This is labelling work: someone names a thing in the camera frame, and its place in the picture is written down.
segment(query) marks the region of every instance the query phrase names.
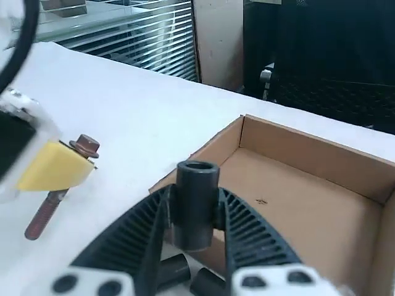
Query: hex bolt head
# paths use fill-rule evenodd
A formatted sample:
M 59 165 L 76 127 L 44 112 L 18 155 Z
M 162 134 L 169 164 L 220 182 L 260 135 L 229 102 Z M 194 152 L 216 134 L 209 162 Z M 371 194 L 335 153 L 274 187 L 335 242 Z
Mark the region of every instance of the hex bolt head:
M 99 154 L 97 153 L 100 144 L 95 139 L 82 134 L 78 140 L 70 141 L 70 146 L 72 146 L 79 154 L 88 158 L 98 158 Z

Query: black cylindrical part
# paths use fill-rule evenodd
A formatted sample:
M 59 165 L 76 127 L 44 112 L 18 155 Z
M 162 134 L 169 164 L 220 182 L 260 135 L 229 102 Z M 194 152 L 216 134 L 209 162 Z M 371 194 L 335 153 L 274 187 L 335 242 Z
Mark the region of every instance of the black cylindrical part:
M 195 252 L 211 245 L 219 174 L 213 163 L 185 161 L 177 165 L 171 214 L 176 247 Z
M 167 290 L 191 279 L 191 271 L 183 254 L 160 262 L 156 292 Z
M 207 268 L 199 270 L 189 288 L 195 296 L 225 296 L 226 283 Z

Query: black cable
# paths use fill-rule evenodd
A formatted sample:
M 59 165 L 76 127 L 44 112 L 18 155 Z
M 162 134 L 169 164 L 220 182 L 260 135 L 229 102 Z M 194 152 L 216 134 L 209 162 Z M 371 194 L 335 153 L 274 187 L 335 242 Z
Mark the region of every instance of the black cable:
M 25 6 L 25 19 L 23 20 L 14 52 L 0 73 L 0 94 L 17 76 L 36 37 L 40 0 L 23 0 L 23 3 Z

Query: cardboard box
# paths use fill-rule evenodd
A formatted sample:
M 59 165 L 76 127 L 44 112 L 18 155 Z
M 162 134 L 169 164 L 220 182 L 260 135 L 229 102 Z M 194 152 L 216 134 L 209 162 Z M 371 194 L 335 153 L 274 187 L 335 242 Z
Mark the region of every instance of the cardboard box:
M 50 10 L 60 17 L 74 17 L 88 13 L 85 0 L 41 0 L 40 2 L 44 11 Z
M 191 159 L 220 165 L 220 186 L 252 205 L 333 284 L 356 295 L 392 295 L 395 163 L 249 115 Z M 175 173 L 151 192 L 174 183 Z M 224 240 L 216 231 L 211 248 L 193 256 L 224 274 Z

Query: yellow block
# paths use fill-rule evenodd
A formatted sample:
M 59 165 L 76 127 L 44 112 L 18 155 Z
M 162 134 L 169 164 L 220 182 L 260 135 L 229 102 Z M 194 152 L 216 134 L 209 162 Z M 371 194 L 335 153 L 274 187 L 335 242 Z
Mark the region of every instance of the yellow block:
M 94 164 L 59 142 L 48 142 L 19 179 L 21 191 L 55 191 L 81 184 Z

